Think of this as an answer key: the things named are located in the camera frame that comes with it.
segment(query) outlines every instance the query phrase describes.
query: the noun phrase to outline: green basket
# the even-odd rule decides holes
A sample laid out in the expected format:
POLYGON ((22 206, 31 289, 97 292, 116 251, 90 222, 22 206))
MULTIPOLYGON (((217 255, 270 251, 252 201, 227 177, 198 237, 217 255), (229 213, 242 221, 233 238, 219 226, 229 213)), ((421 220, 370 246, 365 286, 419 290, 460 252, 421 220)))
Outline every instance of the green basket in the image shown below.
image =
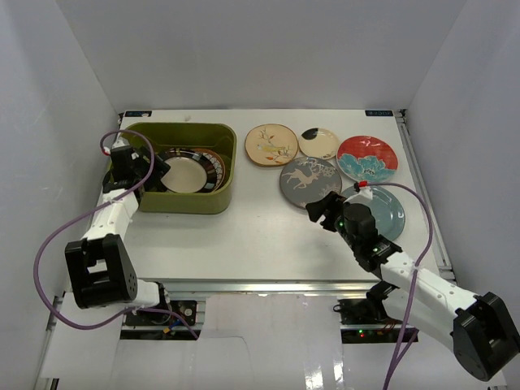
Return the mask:
MULTIPOLYGON (((236 134, 225 124, 214 123, 136 123, 128 129, 146 136, 159 153, 171 148, 204 148, 218 153, 225 165, 223 183, 212 193, 146 192, 139 210, 150 213, 218 214, 231 202, 235 171, 236 134)), ((145 142, 138 136, 123 134, 133 147, 145 142)))

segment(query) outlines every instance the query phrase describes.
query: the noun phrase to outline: white table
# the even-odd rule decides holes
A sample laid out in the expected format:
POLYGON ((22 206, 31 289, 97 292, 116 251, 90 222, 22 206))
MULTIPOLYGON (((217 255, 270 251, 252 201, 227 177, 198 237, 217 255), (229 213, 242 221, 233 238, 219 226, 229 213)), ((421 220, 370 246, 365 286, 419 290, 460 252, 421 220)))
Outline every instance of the white table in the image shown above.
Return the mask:
MULTIPOLYGON (((280 192, 281 167, 258 167, 246 156, 249 130, 283 124, 300 135, 308 128, 328 128, 341 140, 356 135, 378 137, 396 152, 399 167, 392 181, 414 188, 396 119, 367 117, 364 110, 154 110, 148 118, 123 118, 121 128, 140 122, 226 124, 237 135, 232 202, 217 215, 138 212, 125 245, 139 278, 145 280, 228 281, 372 281, 338 235, 311 223, 304 210, 280 192)), ((353 181, 343 175, 344 189, 353 181)), ((421 206, 413 196, 389 188, 406 213, 405 230, 396 240, 417 256, 427 241, 421 206)), ((433 252, 423 264, 437 272, 433 252)))

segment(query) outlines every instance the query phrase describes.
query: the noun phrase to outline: decorative plate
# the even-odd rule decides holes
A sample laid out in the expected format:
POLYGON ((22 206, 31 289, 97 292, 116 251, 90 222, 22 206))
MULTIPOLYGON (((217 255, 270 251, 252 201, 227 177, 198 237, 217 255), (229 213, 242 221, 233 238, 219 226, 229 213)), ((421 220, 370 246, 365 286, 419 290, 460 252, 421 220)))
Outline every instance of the decorative plate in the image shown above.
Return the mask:
MULTIPOLYGON (((349 198, 355 193, 354 187, 350 187, 341 195, 349 198)), ((372 193, 374 197, 367 206, 374 215, 375 226, 379 234, 393 241, 405 228, 405 209, 394 194, 384 188, 372 187, 372 193)))
POLYGON ((340 145, 336 158, 338 167, 356 181, 385 181, 397 170, 395 152, 374 136, 349 138, 340 145))
POLYGON ((214 187, 214 191, 220 187, 224 180, 224 175, 226 172, 226 166, 224 165, 224 160, 219 156, 217 152, 209 149, 196 148, 193 151, 202 153, 204 157, 211 161, 214 166, 215 171, 217 172, 217 184, 214 187))
POLYGON ((249 132, 245 151, 254 163, 277 167, 293 160, 298 153, 298 139, 293 130, 281 124, 263 124, 249 132))
POLYGON ((336 156, 340 140, 326 128, 310 128, 301 134, 298 144, 303 154, 328 160, 336 156))
POLYGON ((304 209, 307 203, 319 201, 331 191, 340 193, 341 176, 321 158, 300 157, 284 167, 279 186, 293 205, 304 209))
POLYGON ((171 170, 162 184, 173 193, 210 193, 217 184, 217 172, 211 161, 190 149, 169 149, 159 153, 171 170))

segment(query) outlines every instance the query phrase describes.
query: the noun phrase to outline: beige plate with bird design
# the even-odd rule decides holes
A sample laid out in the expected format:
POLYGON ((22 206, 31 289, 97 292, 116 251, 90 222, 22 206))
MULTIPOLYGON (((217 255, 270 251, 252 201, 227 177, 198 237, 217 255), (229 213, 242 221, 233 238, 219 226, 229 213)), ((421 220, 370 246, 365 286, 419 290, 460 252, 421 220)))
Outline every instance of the beige plate with bird design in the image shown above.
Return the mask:
POLYGON ((298 138, 293 130, 281 124, 263 124, 249 132, 245 151, 255 164, 279 167, 296 157, 298 138))

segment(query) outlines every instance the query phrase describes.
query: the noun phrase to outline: light blue plate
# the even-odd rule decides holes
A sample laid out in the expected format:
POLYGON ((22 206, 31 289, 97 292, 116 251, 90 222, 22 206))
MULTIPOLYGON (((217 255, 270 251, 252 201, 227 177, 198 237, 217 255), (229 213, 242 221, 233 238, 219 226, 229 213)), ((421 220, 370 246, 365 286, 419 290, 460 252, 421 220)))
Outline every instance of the light blue plate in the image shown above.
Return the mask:
MULTIPOLYGON (((356 191, 349 187, 341 193, 344 197, 352 197, 356 191)), ((405 228, 405 209, 393 193, 380 187, 372 187, 374 197, 367 205, 375 218, 375 226, 379 234, 394 241, 405 228)))

